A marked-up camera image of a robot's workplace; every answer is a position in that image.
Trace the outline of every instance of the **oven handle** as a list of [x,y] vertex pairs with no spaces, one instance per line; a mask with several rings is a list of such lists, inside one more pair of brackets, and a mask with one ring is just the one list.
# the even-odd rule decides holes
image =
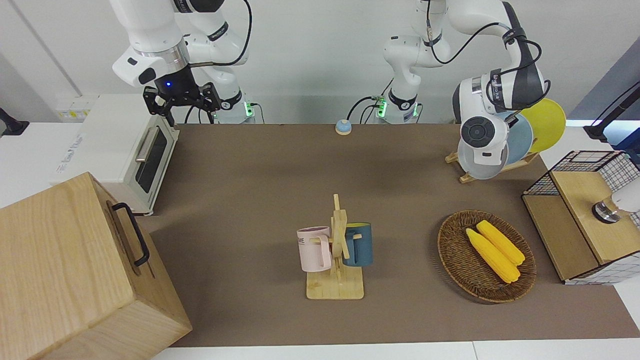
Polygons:
[[156,142],[156,138],[158,137],[158,133],[160,132],[160,127],[154,126],[150,127],[147,130],[147,135],[145,136],[145,140],[142,142],[142,146],[138,151],[138,155],[136,155],[137,163],[146,163],[149,159],[149,154],[151,154],[151,149],[154,147],[154,143]]

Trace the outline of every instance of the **green led light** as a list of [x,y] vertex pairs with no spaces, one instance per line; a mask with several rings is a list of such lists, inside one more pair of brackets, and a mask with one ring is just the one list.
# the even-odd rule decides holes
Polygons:
[[382,100],[382,104],[378,107],[378,117],[383,118],[387,114],[387,102]]
[[244,112],[246,113],[246,117],[253,116],[253,107],[249,105],[246,101],[244,102]]

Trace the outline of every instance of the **corn cob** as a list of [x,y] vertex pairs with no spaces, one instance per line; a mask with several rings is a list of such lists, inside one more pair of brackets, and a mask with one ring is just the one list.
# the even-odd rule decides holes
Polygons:
[[512,262],[512,264],[518,266],[521,265],[524,261],[524,254],[522,251],[513,245],[511,240],[509,240],[504,234],[500,232],[500,230],[496,229],[490,222],[486,220],[480,221],[476,225],[478,231],[489,240],[495,247],[503,253],[507,259]]
[[520,271],[484,236],[467,229],[467,236],[471,245],[478,251],[491,269],[507,284],[518,280]]

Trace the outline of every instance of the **yellow plate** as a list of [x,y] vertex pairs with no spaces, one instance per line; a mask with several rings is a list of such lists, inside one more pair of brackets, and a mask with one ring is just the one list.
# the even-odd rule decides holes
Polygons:
[[533,129],[530,152],[540,152],[555,145],[564,133],[566,115],[557,102],[544,98],[538,104],[522,110]]

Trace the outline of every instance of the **oven window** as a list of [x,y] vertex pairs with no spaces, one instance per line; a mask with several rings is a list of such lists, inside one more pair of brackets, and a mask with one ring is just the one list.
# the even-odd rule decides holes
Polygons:
[[158,166],[160,166],[162,155],[164,154],[165,149],[166,137],[160,130],[158,131],[158,136],[154,141],[153,147],[151,148],[151,153],[149,154],[147,161],[144,163],[140,163],[140,165],[138,166],[138,172],[136,173],[136,182],[140,184],[142,190],[144,190],[145,193],[149,193],[149,190],[151,190],[151,184],[156,178]]

